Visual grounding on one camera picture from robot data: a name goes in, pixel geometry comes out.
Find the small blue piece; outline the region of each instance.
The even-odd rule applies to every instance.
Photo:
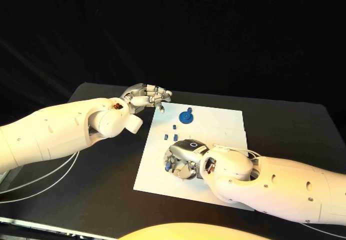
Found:
[[[189,124],[192,123],[193,121],[193,109],[189,107],[187,108],[187,111],[183,111],[179,115],[179,121],[183,123],[183,124]]]
[[[170,169],[172,169],[172,163],[167,162],[167,163],[166,163],[166,167],[164,167],[166,172],[167,172]]]

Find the black tabletop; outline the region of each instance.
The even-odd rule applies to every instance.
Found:
[[[69,101],[118,97],[124,90],[123,86],[84,83]],[[248,149],[262,156],[291,159],[346,174],[346,146],[324,106],[176,91],[172,102],[242,111]],[[153,114],[153,108],[137,114],[143,119],[137,134],[124,130],[81,151],[71,172],[46,192],[0,204],[0,217],[113,238],[157,224],[193,222],[235,228],[270,239],[332,239],[300,223],[257,211],[133,190]],[[26,165],[10,187],[40,177],[65,160]],[[69,165],[1,200],[46,188]],[[346,231],[343,226],[316,227],[336,234]]]

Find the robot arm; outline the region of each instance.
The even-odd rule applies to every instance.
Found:
[[[346,175],[293,160],[248,158],[229,147],[177,141],[164,154],[166,171],[182,179],[199,172],[215,196],[298,223],[346,226]]]
[[[143,120],[133,115],[144,107],[162,112],[162,100],[172,92],[143,83],[120,98],[95,98],[46,107],[0,127],[0,172],[45,160],[62,158],[115,137],[125,128],[137,133]]]

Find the white paper sheet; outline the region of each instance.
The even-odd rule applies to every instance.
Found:
[[[221,201],[202,179],[182,180],[173,176],[166,172],[163,163],[164,152],[174,144],[174,134],[179,141],[195,139],[209,148],[213,144],[219,144],[248,149],[242,111],[166,102],[162,105],[164,114],[154,111],[133,189],[252,211],[254,209],[242,203],[229,204]],[[187,111],[189,107],[192,107],[193,122],[183,124],[179,121],[179,114]]]

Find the cable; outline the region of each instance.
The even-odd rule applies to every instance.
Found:
[[[4,194],[4,193],[7,193],[7,192],[10,192],[10,191],[14,191],[14,190],[20,189],[22,187],[33,184],[33,183],[38,182],[40,179],[43,179],[45,177],[48,177],[51,174],[53,174],[53,173],[66,165],[66,163],[71,161],[71,159],[74,158],[75,155],[76,155],[76,153],[74,153],[74,155],[69,157],[68,161],[66,161],[52,172],[49,172],[45,176],[39,177],[36,180],[27,182],[26,184],[20,185],[20,186],[16,186],[16,187],[12,188],[12,189],[7,189],[6,191],[0,191],[0,194]]]
[[[300,224],[303,224],[306,227],[311,228],[313,230],[316,230],[316,231],[319,231],[319,232],[322,232],[322,233],[324,233],[324,234],[329,234],[329,235],[332,235],[332,236],[335,236],[335,237],[337,237],[337,238],[346,239],[346,236],[340,236],[340,235],[336,235],[336,234],[333,234],[333,233],[330,233],[330,232],[327,232],[327,231],[322,231],[320,229],[317,229],[317,228],[306,225],[306,224],[301,223],[301,222],[300,222]]]
[[[229,146],[222,146],[222,145],[218,145],[218,144],[213,144],[215,147],[219,147],[219,148],[225,148],[225,149],[231,149],[231,150],[238,150],[238,151],[245,151],[248,153],[251,153],[254,155],[254,157],[261,157],[261,155],[255,152],[255,151],[251,151],[248,149],[242,149],[242,148],[236,148],[236,147],[229,147]]]
[[[76,162],[76,160],[78,160],[78,155],[79,155],[79,151],[78,151],[78,153],[76,153],[74,162],[72,162],[72,164],[71,164],[71,166],[69,166],[69,169],[66,170],[65,174],[62,175],[62,177],[58,179],[58,181],[56,181],[46,189],[43,189],[42,191],[39,191],[38,193],[35,193],[33,195],[30,195],[30,196],[27,196],[27,197],[23,197],[23,198],[19,198],[19,199],[14,199],[14,200],[9,200],[9,201],[0,201],[0,204],[13,203],[13,202],[17,202],[17,201],[20,201],[20,200],[29,199],[29,198],[32,198],[33,196],[42,194],[49,188],[52,188],[52,186],[55,186],[55,184],[63,179],[63,177],[65,177],[66,174],[69,173],[71,168],[72,168],[72,166],[74,166],[74,164],[75,164],[75,162]]]

